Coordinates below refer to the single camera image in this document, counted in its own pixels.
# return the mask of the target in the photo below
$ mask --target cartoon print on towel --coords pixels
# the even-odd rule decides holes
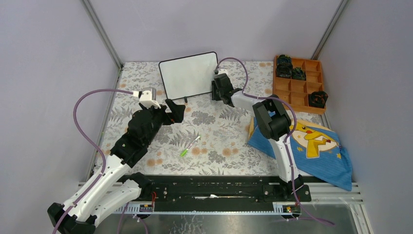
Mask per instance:
[[[307,158],[318,158],[320,152],[328,151],[338,146],[337,142],[331,137],[306,127],[299,121],[297,121],[297,128],[292,136],[298,144],[307,149]]]

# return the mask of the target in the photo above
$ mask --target marker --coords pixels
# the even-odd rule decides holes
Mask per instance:
[[[199,139],[201,139],[201,136],[197,136],[197,137],[195,138],[195,140],[194,140],[191,144],[189,144],[188,148],[186,148],[186,149],[184,149],[184,151],[182,151],[181,157],[185,156],[185,154],[187,154],[188,150],[189,150]]]

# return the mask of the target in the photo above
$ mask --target wooden compartment box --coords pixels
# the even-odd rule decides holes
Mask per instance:
[[[277,58],[274,59],[273,93],[287,101],[298,112],[322,115],[324,108],[308,105],[308,95],[315,91],[324,91],[321,62],[302,58],[291,58],[293,68],[300,67],[306,74],[306,80],[277,77]]]

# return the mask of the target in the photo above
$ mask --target gray wall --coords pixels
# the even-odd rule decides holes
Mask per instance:
[[[353,0],[320,57],[376,234],[413,229],[413,2]]]
[[[340,0],[92,0],[122,61],[310,58]]]
[[[0,28],[0,233],[51,233],[47,208],[75,192],[93,151],[73,106],[112,87],[117,69],[79,0],[3,0]],[[108,101],[97,94],[81,104],[92,139]]]

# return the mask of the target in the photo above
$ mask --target floral tablecloth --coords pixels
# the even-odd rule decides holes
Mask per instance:
[[[250,80],[246,92],[259,96],[272,94],[273,63],[245,62]],[[245,74],[237,62],[223,62],[234,87],[242,88]],[[156,100],[165,104],[165,90],[157,62],[127,62],[118,88],[141,90],[153,87]],[[184,104],[183,100],[175,101]],[[247,145],[252,112],[212,101],[211,94],[189,97],[184,122],[162,126],[148,153],[128,171],[146,175],[277,175],[275,159]],[[136,97],[116,94],[101,144],[108,155],[114,143],[126,132],[132,114],[139,110]],[[298,119],[321,124],[321,116],[297,113]],[[201,139],[184,157],[180,153],[198,135]],[[95,168],[102,164],[96,156]]]

